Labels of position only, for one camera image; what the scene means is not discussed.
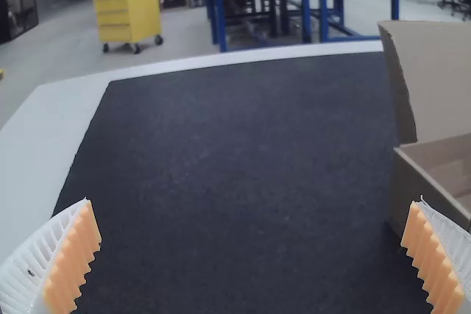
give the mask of yellow cart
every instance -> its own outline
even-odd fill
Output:
[[[93,0],[103,52],[110,50],[109,42],[125,42],[134,54],[141,53],[139,41],[154,36],[155,44],[163,43],[161,36],[159,0]]]

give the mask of open cardboard box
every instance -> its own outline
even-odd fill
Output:
[[[394,149],[389,223],[398,235],[410,203],[471,230],[471,26],[384,21],[400,147]]]

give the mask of concrete floor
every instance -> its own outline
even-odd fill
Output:
[[[311,0],[315,7],[317,1]],[[378,33],[376,22],[389,18],[389,0],[345,0],[346,25],[364,35]],[[435,0],[401,0],[404,20],[460,21],[449,10],[440,10]],[[143,51],[132,55],[120,46],[101,52],[91,0],[67,7],[16,40],[0,46],[0,67],[7,70],[0,81],[0,127],[24,99],[47,82],[76,76],[155,63],[219,51],[210,41],[205,8],[172,10],[162,14],[165,43],[142,42]],[[318,26],[314,23],[314,32]]]

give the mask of dark gray carpet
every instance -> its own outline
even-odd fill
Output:
[[[111,83],[55,212],[103,236],[79,313],[429,313],[385,225],[383,54]]]

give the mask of orange foam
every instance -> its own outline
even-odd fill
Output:
[[[91,202],[87,201],[75,218],[58,251],[54,265],[43,289],[44,302],[52,314],[66,314],[77,306],[74,300],[82,295],[79,287],[85,284],[88,265],[100,250],[102,236],[96,224]]]
[[[463,287],[439,237],[415,201],[409,208],[401,246],[414,258],[412,265],[419,269],[417,277],[424,281],[423,289],[428,292],[427,302],[433,305],[432,313],[457,313],[464,301]]]

